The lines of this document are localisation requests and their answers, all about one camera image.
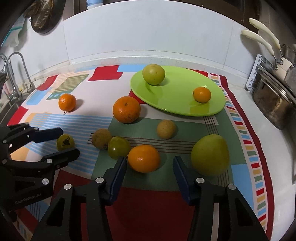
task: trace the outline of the metal bolt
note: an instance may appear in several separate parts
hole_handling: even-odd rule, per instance
[[[204,183],[205,180],[203,178],[199,177],[199,178],[196,179],[196,182],[198,182],[198,183]]]
[[[228,188],[231,190],[235,190],[237,187],[234,184],[229,184]]]
[[[44,179],[42,179],[42,183],[44,185],[47,185],[47,184],[49,184],[49,180],[47,178],[44,178]]]
[[[64,186],[64,189],[65,189],[65,190],[69,190],[71,187],[72,187],[71,184],[66,184],[66,185]]]
[[[98,177],[96,179],[96,183],[102,183],[103,181],[104,181],[104,178],[102,178],[102,177]]]

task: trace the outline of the faucet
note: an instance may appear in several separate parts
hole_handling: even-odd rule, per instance
[[[29,76],[29,73],[28,73],[28,70],[27,70],[27,67],[26,67],[26,64],[25,64],[24,57],[23,57],[23,55],[20,52],[14,52],[14,53],[12,53],[11,55],[8,56],[8,58],[7,58],[7,60],[6,60],[5,64],[4,64],[4,70],[6,69],[6,65],[7,65],[8,61],[10,60],[10,57],[13,56],[13,55],[15,55],[15,54],[18,54],[22,58],[22,64],[24,65],[24,69],[25,69],[26,75],[27,75],[28,80],[29,80],[29,83],[30,83],[30,88],[28,88],[28,85],[27,84],[25,84],[25,86],[27,88],[27,93],[30,94],[36,88],[35,88],[34,83],[30,79],[30,76]]]
[[[11,62],[10,62],[10,60],[7,61],[7,57],[3,53],[0,53],[0,58],[3,59],[3,61],[4,61],[4,67],[0,71],[0,73],[5,72],[5,64],[8,62],[8,67],[6,69],[6,72],[8,74],[9,80],[10,80],[12,88],[13,88],[13,92],[11,94],[6,94],[6,93],[5,94],[6,94],[7,98],[9,99],[9,101],[11,101],[14,97],[16,97],[18,99],[18,98],[20,98],[22,96],[22,94],[21,94],[20,89],[18,88],[18,86],[17,86],[17,84],[15,82]]]

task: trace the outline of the oval plate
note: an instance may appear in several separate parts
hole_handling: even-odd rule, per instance
[[[186,116],[209,116],[220,112],[225,105],[222,90],[209,78],[190,69],[163,66],[165,79],[159,85],[148,84],[142,70],[131,78],[134,94],[147,104],[160,110]],[[206,87],[212,97],[207,103],[199,103],[193,98],[193,90]]]

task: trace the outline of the orange fruit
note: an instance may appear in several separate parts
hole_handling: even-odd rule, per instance
[[[159,167],[160,156],[153,146],[140,145],[131,149],[128,163],[137,172],[153,172]]]
[[[121,123],[132,123],[141,112],[139,102],[130,96],[119,98],[113,105],[113,115]]]
[[[63,111],[72,111],[76,106],[76,98],[71,94],[63,94],[59,98],[59,108]]]
[[[193,91],[193,98],[200,103],[207,103],[211,99],[211,92],[205,87],[197,87]]]

